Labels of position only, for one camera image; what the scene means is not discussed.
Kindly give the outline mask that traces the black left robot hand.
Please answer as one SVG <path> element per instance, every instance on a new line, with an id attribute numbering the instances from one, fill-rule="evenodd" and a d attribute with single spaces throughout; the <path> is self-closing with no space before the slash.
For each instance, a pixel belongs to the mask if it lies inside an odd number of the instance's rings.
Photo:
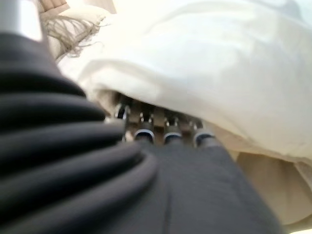
<path id="1" fill-rule="evenodd" d="M 73 234 L 282 234 L 272 211 L 212 137 L 199 148 L 124 143 L 71 167 L 90 187 L 65 203 Z"/>

